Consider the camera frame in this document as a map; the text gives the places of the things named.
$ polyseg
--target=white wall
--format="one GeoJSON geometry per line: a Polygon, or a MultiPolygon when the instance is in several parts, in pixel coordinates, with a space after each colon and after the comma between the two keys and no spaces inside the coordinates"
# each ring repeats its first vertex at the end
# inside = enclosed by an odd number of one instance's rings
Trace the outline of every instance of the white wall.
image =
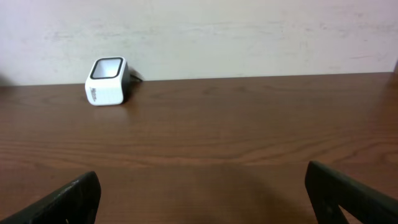
{"type": "Polygon", "coordinates": [[[122,55],[146,80],[388,72],[397,0],[0,0],[0,79],[83,83],[122,55]]]}

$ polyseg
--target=white device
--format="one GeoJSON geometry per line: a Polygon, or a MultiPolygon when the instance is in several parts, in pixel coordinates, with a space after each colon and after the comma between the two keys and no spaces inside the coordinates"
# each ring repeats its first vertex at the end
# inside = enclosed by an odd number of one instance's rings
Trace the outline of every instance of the white device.
{"type": "Polygon", "coordinates": [[[123,57],[98,59],[85,85],[87,100],[95,106],[121,104],[129,87],[129,67],[123,57]]]}

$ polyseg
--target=wooden table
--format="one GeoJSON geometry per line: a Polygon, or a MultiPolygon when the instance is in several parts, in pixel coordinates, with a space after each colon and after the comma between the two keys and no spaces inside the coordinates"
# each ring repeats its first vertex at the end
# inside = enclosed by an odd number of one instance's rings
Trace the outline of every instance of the wooden table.
{"type": "Polygon", "coordinates": [[[96,223],[316,223],[318,160],[398,198],[393,73],[0,88],[0,218],[95,170],[96,223]]]}

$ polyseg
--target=black object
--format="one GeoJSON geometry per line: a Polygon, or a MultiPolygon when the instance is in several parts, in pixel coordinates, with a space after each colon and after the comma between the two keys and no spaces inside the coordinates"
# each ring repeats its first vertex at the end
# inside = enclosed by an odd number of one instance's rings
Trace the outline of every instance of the black object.
{"type": "Polygon", "coordinates": [[[348,224],[339,205],[363,224],[398,223],[398,201],[319,162],[309,163],[305,187],[319,224],[348,224]]]}
{"type": "MultiPolygon", "coordinates": [[[[319,162],[309,163],[305,187],[319,224],[348,224],[339,205],[364,224],[398,223],[398,201],[319,162]]],[[[100,197],[89,172],[0,224],[94,224],[100,197]]]]}
{"type": "Polygon", "coordinates": [[[94,224],[100,197],[97,175],[88,172],[0,224],[94,224]]]}

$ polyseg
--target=wood grain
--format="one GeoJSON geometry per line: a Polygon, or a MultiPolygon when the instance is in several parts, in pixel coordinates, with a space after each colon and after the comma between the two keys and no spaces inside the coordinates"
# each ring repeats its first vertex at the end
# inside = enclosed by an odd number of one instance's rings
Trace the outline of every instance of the wood grain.
{"type": "Polygon", "coordinates": [[[0,218],[95,170],[97,223],[315,223],[309,160],[398,198],[397,102],[393,73],[2,87],[0,218]]]}

